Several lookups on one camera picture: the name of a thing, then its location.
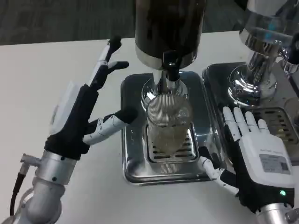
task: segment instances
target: chrome machine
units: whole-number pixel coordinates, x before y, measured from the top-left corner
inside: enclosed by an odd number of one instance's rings
[[[208,180],[199,162],[199,146],[208,147],[223,162],[202,79],[193,71],[179,71],[197,57],[205,6],[205,0],[135,1],[135,49],[153,73],[133,74],[121,85],[121,107],[132,106],[139,114],[122,132],[124,175],[132,183]],[[185,97],[193,109],[185,142],[174,153],[159,152],[149,140],[146,109],[161,94]]]
[[[252,110],[284,141],[293,165],[299,165],[298,12],[297,0],[249,0],[240,31],[251,51],[247,62],[213,64],[202,75],[220,123],[224,106]]]

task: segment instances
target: stainless steel tray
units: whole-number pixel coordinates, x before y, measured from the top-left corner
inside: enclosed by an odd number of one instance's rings
[[[194,72],[180,74],[188,88],[194,119],[185,147],[172,155],[155,152],[147,141],[147,122],[141,105],[141,90],[152,78],[152,74],[128,76],[121,85],[121,107],[133,106],[139,112],[138,118],[122,131],[123,172],[131,183],[142,185],[208,181],[209,178],[199,163],[199,146],[206,146],[212,156],[225,166],[222,141],[217,131],[218,123],[210,117],[211,108],[207,105],[202,79]]]

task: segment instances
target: white robotic hand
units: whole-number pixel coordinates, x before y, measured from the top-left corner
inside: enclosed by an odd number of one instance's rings
[[[264,120],[257,125],[251,112],[246,112],[246,121],[240,108],[234,108],[233,116],[224,107],[223,115],[235,175],[215,169],[209,152],[201,147],[199,159],[207,175],[254,213],[270,204],[293,207],[295,184],[283,141],[270,134]]]

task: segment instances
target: robot finger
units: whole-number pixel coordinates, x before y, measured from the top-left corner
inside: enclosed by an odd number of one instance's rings
[[[249,132],[247,123],[239,107],[234,108],[235,121],[240,128],[241,135],[244,136]]]
[[[225,119],[225,124],[228,126],[234,141],[239,140],[241,138],[241,135],[231,110],[227,106],[225,106],[222,111]]]
[[[247,125],[248,125],[250,131],[251,132],[260,132],[260,130],[258,129],[258,126],[256,125],[256,120],[254,119],[252,112],[247,111],[245,113],[245,117],[246,117]]]
[[[267,123],[263,119],[258,120],[258,127],[259,127],[261,133],[270,134]]]

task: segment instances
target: black cable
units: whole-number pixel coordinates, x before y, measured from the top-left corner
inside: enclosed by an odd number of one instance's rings
[[[14,190],[13,190],[13,195],[11,196],[10,200],[10,208],[9,208],[9,215],[13,216],[14,215],[14,204],[15,204],[15,199],[17,198],[17,195],[20,191],[21,185],[23,183],[23,180],[25,178],[25,174],[18,173],[18,177],[15,181],[14,184]]]

